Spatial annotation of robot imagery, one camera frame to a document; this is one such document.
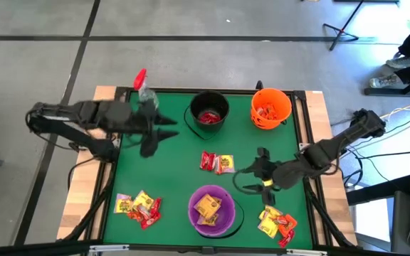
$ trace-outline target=yellow candy package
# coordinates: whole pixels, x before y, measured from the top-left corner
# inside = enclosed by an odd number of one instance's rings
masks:
[[[271,218],[276,218],[283,214],[280,210],[274,208],[273,206],[265,206],[265,211],[270,215]]]
[[[207,219],[205,219],[204,216],[200,215],[199,219],[197,220],[197,224],[215,226],[216,225],[216,220],[218,219],[218,217],[219,217],[219,214],[215,213],[211,218],[209,218],[207,220]]]
[[[137,209],[138,205],[143,205],[147,210],[151,209],[154,200],[150,198],[144,191],[140,191],[132,203],[132,209]]]
[[[222,155],[216,157],[215,160],[215,174],[232,174],[235,172],[235,167],[233,166],[233,156],[232,155]]]
[[[209,194],[206,194],[196,203],[196,209],[205,219],[211,218],[221,206]]]
[[[268,214],[262,219],[261,224],[259,224],[258,229],[262,230],[271,238],[275,238],[278,232],[278,225],[270,218]]]
[[[217,198],[216,196],[212,196],[212,198],[213,198],[219,205],[221,205],[222,199]]]
[[[113,213],[129,213],[132,207],[132,197],[124,194],[117,194],[115,209]]]

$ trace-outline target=orange bucket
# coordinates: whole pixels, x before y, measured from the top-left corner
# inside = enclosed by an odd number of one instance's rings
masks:
[[[272,104],[277,119],[269,120],[257,113],[257,109],[264,104]],[[266,88],[259,90],[251,100],[251,120],[261,129],[274,129],[286,120],[292,112],[292,103],[289,97],[280,90]]]

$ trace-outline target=purple bowl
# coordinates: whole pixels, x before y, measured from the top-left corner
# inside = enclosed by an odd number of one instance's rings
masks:
[[[216,220],[215,226],[197,224],[200,213],[194,208],[194,206],[205,196],[205,194],[222,199],[221,207],[217,211],[219,217]],[[232,226],[233,221],[235,220],[235,203],[233,202],[232,196],[227,193],[224,188],[216,185],[202,186],[197,189],[189,199],[188,216],[191,224],[202,235],[210,237],[219,236],[224,234]]]

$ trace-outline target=red bottle cap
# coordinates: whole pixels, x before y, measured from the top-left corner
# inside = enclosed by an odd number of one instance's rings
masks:
[[[134,79],[134,89],[139,90],[142,88],[143,82],[145,81],[145,77],[147,76],[147,69],[143,68],[139,72],[139,74]]]

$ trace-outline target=wooden table edge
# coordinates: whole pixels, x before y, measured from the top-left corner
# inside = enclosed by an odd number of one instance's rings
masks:
[[[96,87],[93,99],[113,100],[115,98],[116,88],[117,87],[115,86],[99,85]],[[305,91],[305,94],[314,140],[317,142],[321,139],[331,138],[332,130],[330,128],[323,93],[320,91]],[[302,141],[306,142],[305,122],[304,119],[301,118],[303,116],[303,109],[299,100],[296,101],[296,105],[298,109]],[[93,131],[92,134],[97,137],[105,136],[105,133],[102,131]],[[78,154],[77,163],[89,159],[90,157],[91,155],[89,151],[81,151]],[[70,190],[68,192],[68,197],[66,198],[63,215],[61,217],[57,239],[67,236],[88,211],[97,180],[98,168],[99,161],[91,161],[75,169]],[[109,170],[110,165],[107,165],[105,168],[104,181],[107,180]],[[346,238],[356,245],[357,239],[355,237],[352,219],[350,217],[349,206],[347,204],[344,185],[342,184],[341,173],[338,172],[335,175],[322,176],[322,184],[328,213],[334,220],[337,227],[344,233]],[[91,233],[92,239],[98,238],[102,210],[103,206],[101,206],[100,210],[96,213],[93,223],[93,230]],[[320,220],[320,216],[317,212],[315,212],[315,220],[319,242],[320,244],[325,244],[322,221]]]

